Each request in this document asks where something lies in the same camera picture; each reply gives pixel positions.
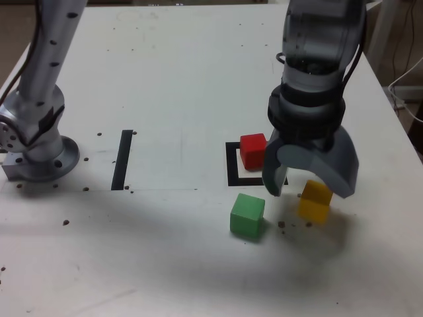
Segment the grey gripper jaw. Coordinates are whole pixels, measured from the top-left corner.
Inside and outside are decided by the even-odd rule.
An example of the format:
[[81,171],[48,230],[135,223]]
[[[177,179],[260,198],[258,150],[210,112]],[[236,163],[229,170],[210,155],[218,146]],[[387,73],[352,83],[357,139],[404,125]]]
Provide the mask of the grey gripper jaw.
[[312,172],[342,198],[355,192],[358,156],[352,139],[343,127],[339,127],[328,140],[283,145],[277,152],[277,158],[283,166]]

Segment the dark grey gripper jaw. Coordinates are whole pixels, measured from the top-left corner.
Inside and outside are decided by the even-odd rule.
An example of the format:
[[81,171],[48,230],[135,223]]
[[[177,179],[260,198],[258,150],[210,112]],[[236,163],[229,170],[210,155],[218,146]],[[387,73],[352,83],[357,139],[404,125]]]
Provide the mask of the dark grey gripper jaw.
[[284,142],[280,138],[280,132],[274,130],[266,144],[264,153],[262,181],[269,194],[275,197],[281,196],[288,173],[288,168],[282,165],[278,158],[278,151],[283,145]]

